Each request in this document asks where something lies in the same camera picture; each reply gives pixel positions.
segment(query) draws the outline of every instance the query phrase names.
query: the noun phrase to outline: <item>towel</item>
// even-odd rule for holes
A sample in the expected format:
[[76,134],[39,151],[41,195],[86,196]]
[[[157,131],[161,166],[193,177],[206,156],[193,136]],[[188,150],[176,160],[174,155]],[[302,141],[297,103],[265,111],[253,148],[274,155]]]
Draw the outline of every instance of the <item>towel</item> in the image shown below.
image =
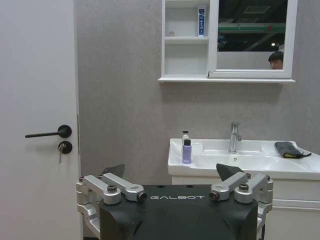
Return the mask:
[[304,152],[301,153],[289,141],[277,141],[274,144],[274,146],[278,150],[280,155],[282,157],[284,157],[285,159],[301,159],[301,158],[308,157],[311,155],[311,153],[309,153],[309,154],[304,154]]

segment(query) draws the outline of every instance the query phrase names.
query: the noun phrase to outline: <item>open shelf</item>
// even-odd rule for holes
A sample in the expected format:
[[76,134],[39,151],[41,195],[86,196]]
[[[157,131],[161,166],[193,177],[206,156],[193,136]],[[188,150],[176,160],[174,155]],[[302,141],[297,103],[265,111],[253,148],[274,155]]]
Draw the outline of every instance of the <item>open shelf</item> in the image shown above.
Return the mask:
[[164,68],[166,75],[205,75],[208,45],[167,44]]
[[175,8],[196,8],[198,5],[209,5],[209,0],[166,0],[165,7],[168,9]]
[[207,36],[166,36],[165,44],[208,44]]
[[252,83],[252,84],[290,84],[293,79],[263,79],[263,78],[207,78],[205,75],[169,75],[159,78],[160,83]]
[[[205,14],[204,35],[208,36],[208,11]],[[198,37],[198,13],[195,8],[166,8],[165,36],[173,32],[175,37]]]

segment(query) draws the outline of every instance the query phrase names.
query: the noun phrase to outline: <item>key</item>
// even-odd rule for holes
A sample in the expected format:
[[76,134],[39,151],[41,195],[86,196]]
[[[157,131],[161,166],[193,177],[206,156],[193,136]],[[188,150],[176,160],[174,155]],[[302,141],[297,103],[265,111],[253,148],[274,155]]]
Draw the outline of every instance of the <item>key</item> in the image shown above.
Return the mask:
[[62,154],[63,154],[63,150],[66,147],[66,145],[64,143],[60,144],[58,147],[59,150],[59,164],[61,164],[61,158],[62,158]]

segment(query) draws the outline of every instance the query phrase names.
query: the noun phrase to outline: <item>cabinet shelf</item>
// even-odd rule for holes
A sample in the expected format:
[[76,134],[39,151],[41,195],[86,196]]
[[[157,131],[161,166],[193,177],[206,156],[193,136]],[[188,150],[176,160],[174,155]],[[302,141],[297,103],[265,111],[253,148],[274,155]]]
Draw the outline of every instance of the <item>cabinet shelf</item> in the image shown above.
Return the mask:
[[207,36],[166,36],[165,44],[208,44]]
[[180,75],[165,74],[159,78],[160,83],[256,83],[256,84],[290,84],[295,83],[292,79],[264,79],[264,78],[207,78],[206,75]]
[[197,8],[198,5],[208,5],[210,0],[166,0],[165,7],[168,9],[175,8]]

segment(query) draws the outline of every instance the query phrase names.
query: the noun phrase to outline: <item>sink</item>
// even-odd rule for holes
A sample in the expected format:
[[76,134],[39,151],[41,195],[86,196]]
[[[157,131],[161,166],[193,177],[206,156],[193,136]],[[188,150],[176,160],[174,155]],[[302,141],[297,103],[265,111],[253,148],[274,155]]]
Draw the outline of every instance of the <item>sink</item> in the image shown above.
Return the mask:
[[[320,156],[312,154],[301,159],[282,158],[275,142],[243,140],[237,143],[237,153],[228,152],[229,140],[192,139],[191,164],[182,164],[180,138],[170,139],[168,172],[173,176],[217,177],[216,164],[236,166],[255,174],[264,173],[274,179],[320,180]],[[293,145],[301,152],[308,151]]]

